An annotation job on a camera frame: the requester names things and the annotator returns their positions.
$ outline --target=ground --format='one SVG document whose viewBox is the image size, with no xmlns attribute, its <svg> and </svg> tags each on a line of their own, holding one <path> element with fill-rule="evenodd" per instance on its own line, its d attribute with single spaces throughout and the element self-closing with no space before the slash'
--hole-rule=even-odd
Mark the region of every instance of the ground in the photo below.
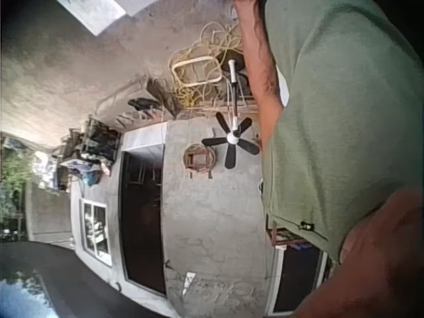
<svg viewBox="0 0 424 318">
<path fill-rule="evenodd" d="M 231 0 L 159 0 L 93 36 L 55 1 L 3 2 L 1 130 L 45 148 L 134 78 L 169 78 L 206 23 L 233 22 Z"/>
</svg>

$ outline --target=ceiling fan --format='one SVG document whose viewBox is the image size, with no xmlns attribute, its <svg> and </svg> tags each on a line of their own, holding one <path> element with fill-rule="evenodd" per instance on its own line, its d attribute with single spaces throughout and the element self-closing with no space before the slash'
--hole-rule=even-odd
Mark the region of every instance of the ceiling fan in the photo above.
<svg viewBox="0 0 424 318">
<path fill-rule="evenodd" d="M 225 121 L 224 115 L 220 112 L 216 113 L 216 118 L 218 120 L 219 125 L 227 134 L 226 137 L 214 137 L 214 138 L 205 138 L 201 141 L 201 143 L 205 146 L 217 146 L 219 144 L 228 143 L 227 155 L 225 156 L 225 167 L 227 169 L 233 169 L 236 166 L 236 145 L 244 149 L 250 154 L 257 155 L 260 150 L 257 144 L 253 142 L 242 139 L 240 136 L 244 133 L 251 125 L 252 119 L 245 118 L 240 124 L 239 119 L 237 117 L 237 77 L 236 77 L 236 59 L 231 58 L 228 60 L 229 71 L 231 74 L 231 101 L 233 104 L 233 122 L 231 129 Z M 240 62 L 237 67 L 241 70 L 243 69 L 243 63 Z"/>
</svg>

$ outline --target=window frame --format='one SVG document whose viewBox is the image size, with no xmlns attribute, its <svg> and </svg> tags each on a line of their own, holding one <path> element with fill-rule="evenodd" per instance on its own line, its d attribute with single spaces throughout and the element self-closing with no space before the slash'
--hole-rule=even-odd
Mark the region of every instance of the window frame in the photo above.
<svg viewBox="0 0 424 318">
<path fill-rule="evenodd" d="M 273 265 L 273 273 L 274 277 L 272 277 L 270 282 L 270 287 L 268 291 L 268 299 L 266 303 L 265 317 L 289 317 L 293 315 L 293 311 L 280 311 L 275 312 L 274 308 L 276 305 L 278 288 L 281 282 L 281 275 L 277 273 L 281 273 L 284 264 L 284 252 L 286 251 L 287 245 L 278 245 L 275 246 L 274 249 L 274 265 Z M 326 252 L 321 251 L 320 257 L 318 260 L 318 267 L 316 272 L 316 279 L 313 284 L 313 290 L 316 290 L 323 282 L 324 282 L 324 272 L 325 265 L 327 264 L 329 256 Z"/>
<path fill-rule="evenodd" d="M 93 242 L 93 249 L 94 251 L 92 251 L 90 248 L 88 248 L 87 246 L 87 235 L 85 232 L 85 215 L 84 215 L 84 204 L 88 204 L 91 206 L 91 226 L 94 229 L 94 207 L 101 207 L 104 208 L 105 210 L 105 221 L 106 221 L 106 235 L 107 235 L 107 249 L 109 251 L 109 256 L 111 257 L 111 263 L 108 264 L 106 261 L 102 260 L 100 257 L 98 257 L 97 255 L 97 243 Z M 111 255 L 111 247 L 110 247 L 110 243 L 109 243 L 109 224 L 108 224 L 108 220 L 107 220 L 107 206 L 104 203 L 99 203 L 99 202 L 95 202 L 95 201 L 91 201 L 91 200 L 87 200 L 87 199 L 81 199 L 81 205 L 79 207 L 79 215 L 81 217 L 81 239 L 83 241 L 83 249 L 90 254 L 92 257 L 94 257 L 96 260 L 100 261 L 102 264 L 108 266 L 108 267 L 112 267 L 112 255 Z"/>
</svg>

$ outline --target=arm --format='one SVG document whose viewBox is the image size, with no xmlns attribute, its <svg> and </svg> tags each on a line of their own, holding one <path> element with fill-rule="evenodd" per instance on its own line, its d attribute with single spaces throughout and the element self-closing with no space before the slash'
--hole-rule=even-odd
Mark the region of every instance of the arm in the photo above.
<svg viewBox="0 0 424 318">
<path fill-rule="evenodd" d="M 240 21 L 250 89 L 258 104 L 259 128 L 263 149 L 272 136 L 282 112 L 277 70 L 260 16 L 258 0 L 234 0 Z"/>
</svg>

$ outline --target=green foliage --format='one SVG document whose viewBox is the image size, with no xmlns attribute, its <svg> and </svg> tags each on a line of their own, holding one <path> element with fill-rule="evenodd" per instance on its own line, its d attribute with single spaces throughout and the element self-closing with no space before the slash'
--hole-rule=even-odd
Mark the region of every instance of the green foliage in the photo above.
<svg viewBox="0 0 424 318">
<path fill-rule="evenodd" d="M 4 148 L 1 152 L 1 184 L 9 191 L 21 190 L 31 177 L 30 156 L 25 152 Z"/>
<path fill-rule="evenodd" d="M 19 193 L 31 178 L 30 154 L 4 148 L 1 151 L 0 221 L 17 212 Z"/>
</svg>

